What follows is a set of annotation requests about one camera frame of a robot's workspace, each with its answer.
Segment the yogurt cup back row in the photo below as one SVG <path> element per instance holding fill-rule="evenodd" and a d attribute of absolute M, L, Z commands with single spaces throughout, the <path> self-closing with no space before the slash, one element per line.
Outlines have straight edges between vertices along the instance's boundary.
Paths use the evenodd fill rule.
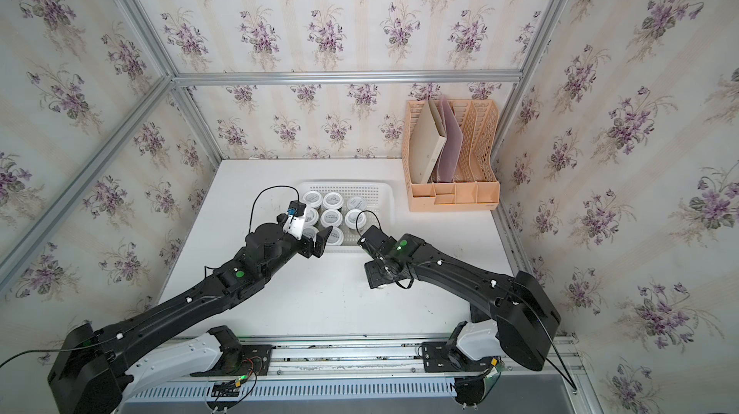
<path fill-rule="evenodd" d="M 306 225 L 306 227 L 303 228 L 302 234 L 308 238 L 316 239 L 318 231 L 312 225 Z"/>
<path fill-rule="evenodd" d="M 332 227 L 326 244 L 331 247 L 342 246 L 344 244 L 344 233 L 340 227 Z"/>
<path fill-rule="evenodd" d="M 302 195 L 301 201 L 308 207 L 319 210 L 323 206 L 323 194 L 319 191 L 310 190 Z"/>
<path fill-rule="evenodd" d="M 359 210 L 359 211 L 366 210 L 367 209 L 367 202 L 362 197 L 353 196 L 353 197 L 349 198 L 346 201 L 346 209 L 348 211 L 351 211 L 351 210 Z"/>

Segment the yogurt cup row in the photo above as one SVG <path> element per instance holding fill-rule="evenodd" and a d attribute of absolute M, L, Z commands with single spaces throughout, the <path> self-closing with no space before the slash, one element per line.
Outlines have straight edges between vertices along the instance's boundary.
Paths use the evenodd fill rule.
<path fill-rule="evenodd" d="M 319 218 L 319 223 L 325 229 L 327 227 L 340 227 L 343 221 L 344 216 L 338 209 L 325 209 Z"/>
<path fill-rule="evenodd" d="M 351 231 L 359 233 L 367 225 L 366 210 L 350 209 L 344 216 L 344 225 Z"/>
<path fill-rule="evenodd" d="M 308 207 L 319 210 L 323 206 L 323 194 L 319 191 L 310 190 L 302 195 L 301 201 Z"/>
<path fill-rule="evenodd" d="M 311 225 L 311 227 L 315 227 L 315 225 L 317 225 L 317 222 L 319 221 L 319 211 L 317 211 L 316 208 L 307 207 L 305 209 L 304 216 L 305 225 Z"/>
<path fill-rule="evenodd" d="M 318 231 L 312 225 L 306 225 L 306 227 L 303 228 L 302 234 L 308 238 L 316 239 Z"/>
<path fill-rule="evenodd" d="M 344 244 L 344 233 L 340 227 L 332 227 L 326 244 L 331 247 L 342 246 Z"/>
<path fill-rule="evenodd" d="M 324 210 L 342 211 L 344 207 L 344 198 L 338 192 L 329 192 L 323 196 L 321 206 Z"/>
<path fill-rule="evenodd" d="M 366 210 L 367 209 L 367 202 L 362 197 L 353 196 L 353 197 L 349 198 L 346 201 L 346 209 L 348 211 L 351 211 L 351 210 L 359 210 L 359 211 Z"/>

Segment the yogurt cup front row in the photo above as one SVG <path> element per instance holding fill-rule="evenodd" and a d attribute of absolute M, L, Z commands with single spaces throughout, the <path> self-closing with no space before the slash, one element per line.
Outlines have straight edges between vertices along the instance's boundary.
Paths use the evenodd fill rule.
<path fill-rule="evenodd" d="M 319 221 L 319 211 L 317 211 L 316 208 L 307 207 L 305 209 L 304 216 L 305 225 L 311 225 L 311 227 L 315 227 L 315 225 L 317 225 L 317 222 Z"/>
<path fill-rule="evenodd" d="M 325 209 L 319 218 L 319 223 L 325 229 L 327 227 L 340 227 L 343 221 L 344 216 L 338 209 Z"/>
<path fill-rule="evenodd" d="M 324 210 L 342 211 L 344 207 L 344 198 L 338 192 L 329 192 L 323 196 L 321 206 Z"/>
<path fill-rule="evenodd" d="M 350 209 L 344 216 L 344 225 L 351 231 L 359 233 L 367 225 L 366 210 Z"/>

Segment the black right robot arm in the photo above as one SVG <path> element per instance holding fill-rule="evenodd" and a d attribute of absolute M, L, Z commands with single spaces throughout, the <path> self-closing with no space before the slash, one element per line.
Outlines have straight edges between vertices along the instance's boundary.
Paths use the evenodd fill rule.
<path fill-rule="evenodd" d="M 544 369 L 561 316 L 533 275 L 489 272 L 420 237 L 406 233 L 394 239 L 374 225 L 360 236 L 358 246 L 371 258 L 365 272 L 372 289 L 406 279 L 426 282 L 465 300 L 486 317 L 463 325 L 456 336 L 455 348 L 466 358 L 505 354 L 530 371 Z"/>

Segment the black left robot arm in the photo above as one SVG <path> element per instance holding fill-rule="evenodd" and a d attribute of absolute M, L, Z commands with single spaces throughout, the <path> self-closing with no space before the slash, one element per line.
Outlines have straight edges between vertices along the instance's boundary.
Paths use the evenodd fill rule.
<path fill-rule="evenodd" d="M 150 386 L 209 371 L 238 346 L 226 327 L 196 338 L 180 356 L 168 354 L 163 343 L 245 302 L 295 255 L 322 256 L 330 233 L 323 229 L 315 237 L 295 237 L 279 223 L 260 225 L 232 259 L 174 298 L 101 329 L 75 327 L 47 377 L 59 412 L 111 413 Z"/>

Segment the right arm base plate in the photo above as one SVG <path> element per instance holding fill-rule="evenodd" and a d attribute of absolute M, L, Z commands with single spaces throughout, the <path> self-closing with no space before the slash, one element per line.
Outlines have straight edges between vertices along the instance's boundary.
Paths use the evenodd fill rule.
<path fill-rule="evenodd" d="M 458 350 L 452 350 L 443 341 L 426 341 L 420 346 L 425 373 L 482 373 L 492 366 L 493 357 L 472 360 Z"/>

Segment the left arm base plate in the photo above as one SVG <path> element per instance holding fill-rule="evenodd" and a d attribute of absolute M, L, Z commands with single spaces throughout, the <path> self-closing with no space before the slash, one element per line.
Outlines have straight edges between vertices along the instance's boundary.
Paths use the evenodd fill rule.
<path fill-rule="evenodd" d="M 238 351 L 226 352 L 212 369 L 191 373 L 191 377 L 236 377 L 252 372 L 263 377 L 269 371 L 273 349 L 271 345 L 242 345 Z"/>

